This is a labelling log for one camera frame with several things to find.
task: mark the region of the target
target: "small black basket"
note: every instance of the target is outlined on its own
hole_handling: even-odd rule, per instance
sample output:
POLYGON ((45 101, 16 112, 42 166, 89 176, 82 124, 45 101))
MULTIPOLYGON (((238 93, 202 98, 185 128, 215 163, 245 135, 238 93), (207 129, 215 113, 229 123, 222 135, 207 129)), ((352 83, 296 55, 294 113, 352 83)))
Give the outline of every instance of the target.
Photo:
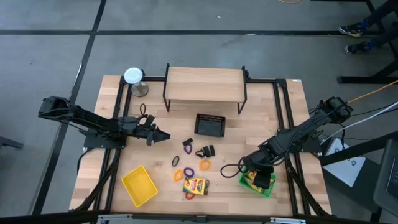
POLYGON ((224 137, 225 117, 197 114, 195 134, 224 137))

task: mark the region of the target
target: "sneaker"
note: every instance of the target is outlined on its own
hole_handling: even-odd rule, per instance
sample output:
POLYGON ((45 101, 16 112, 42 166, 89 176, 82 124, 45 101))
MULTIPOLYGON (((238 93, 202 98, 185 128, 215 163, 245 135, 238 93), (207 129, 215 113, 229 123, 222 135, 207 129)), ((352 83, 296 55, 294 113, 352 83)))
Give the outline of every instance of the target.
POLYGON ((365 31, 361 27, 361 23, 355 23, 353 25, 348 25, 348 26, 342 26, 339 27, 339 32, 341 32, 344 35, 350 35, 352 37, 361 37, 363 32, 365 31))
POLYGON ((370 50, 371 47, 369 46, 368 42, 362 42, 360 44, 353 44, 344 47, 344 52, 348 55, 358 54, 358 53, 365 53, 370 50))

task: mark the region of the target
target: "white cable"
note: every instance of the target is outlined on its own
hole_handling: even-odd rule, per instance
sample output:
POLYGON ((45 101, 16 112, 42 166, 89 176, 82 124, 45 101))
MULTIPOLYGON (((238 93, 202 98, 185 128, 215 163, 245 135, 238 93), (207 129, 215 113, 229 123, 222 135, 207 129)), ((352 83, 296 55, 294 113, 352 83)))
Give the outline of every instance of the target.
POLYGON ((367 120, 369 120, 369 119, 372 119, 372 118, 374 118, 375 116, 378 116, 379 114, 381 114, 381 113, 383 113, 383 112, 385 112, 385 111, 387 111, 387 110, 389 110, 389 109, 395 107, 395 105, 398 105, 398 101, 395 102, 393 105, 390 105, 389 107, 385 108, 384 110, 382 110, 382 111, 380 111, 380 112, 378 112, 378 113, 376 113, 376 114, 374 114, 374 115, 372 115, 372 116, 370 116, 370 117, 368 117, 368 118, 365 118, 365 119, 363 119, 363 120, 361 120, 361 121, 355 122, 355 123, 353 123, 353 124, 350 124, 350 125, 348 125, 348 126, 345 126, 345 127, 341 128, 340 130, 336 131, 335 133, 331 134, 330 136, 328 136, 327 138, 325 138, 324 140, 322 140, 321 144, 323 144, 325 141, 327 141, 328 139, 330 139, 330 137, 334 136, 335 134, 339 133, 340 131, 342 131, 342 130, 344 130, 344 129, 347 129, 347 128, 349 128, 349 127, 352 127, 352 126, 354 126, 354 125, 357 125, 357 124, 359 124, 359 123, 365 122, 365 121, 367 121, 367 120))

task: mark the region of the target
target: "yellow tray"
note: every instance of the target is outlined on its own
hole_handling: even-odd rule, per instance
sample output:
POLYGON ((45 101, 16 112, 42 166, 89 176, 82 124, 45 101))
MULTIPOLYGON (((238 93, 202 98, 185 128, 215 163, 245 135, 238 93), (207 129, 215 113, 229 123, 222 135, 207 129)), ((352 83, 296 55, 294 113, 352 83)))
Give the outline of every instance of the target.
POLYGON ((122 182, 136 207, 140 207, 157 194, 157 188, 143 166, 125 175, 122 182))

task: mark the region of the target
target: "gray concrete floor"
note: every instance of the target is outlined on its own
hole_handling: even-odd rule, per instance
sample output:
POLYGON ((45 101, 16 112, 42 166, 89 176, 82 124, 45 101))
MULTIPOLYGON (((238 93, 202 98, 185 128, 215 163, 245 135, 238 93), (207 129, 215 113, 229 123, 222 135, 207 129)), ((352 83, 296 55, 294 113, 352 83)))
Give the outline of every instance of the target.
MULTIPOLYGON (((375 7, 380 1, 374 1, 375 7)), ((0 29, 88 29, 100 0, 0 2, 0 29)), ((311 2, 282 4, 277 0, 143 1, 108 0, 100 30, 336 30, 360 21, 365 3, 311 2)), ((394 20, 383 20, 386 26, 394 20)), ((88 37, 0 35, 0 136, 24 142, 22 150, 0 151, 0 217, 26 215, 50 153, 58 124, 37 118, 41 99, 68 97, 88 37)), ((350 100, 380 85, 339 85, 339 75, 368 76, 390 63, 388 47, 365 55, 345 55, 343 47, 359 42, 333 36, 140 35, 97 36, 76 103, 93 110, 103 75, 122 75, 140 67, 149 76, 163 76, 167 62, 184 67, 239 68, 256 78, 299 78, 308 107, 320 99, 350 100)), ((353 104, 357 112, 396 100, 390 87, 353 104)), ((349 120, 353 123, 364 116, 349 120)), ((375 118, 347 130, 353 138, 375 138, 395 131, 398 113, 375 118)), ((337 126, 325 126, 332 133, 337 126)), ((84 137, 69 128, 44 213, 65 212, 76 179, 76 162, 84 137)), ((360 141, 347 139, 349 145, 360 141)), ((382 151, 366 157, 379 162, 382 151)), ((370 212, 328 187, 333 213, 368 220, 370 212)), ((381 221, 398 219, 383 211, 381 221)))

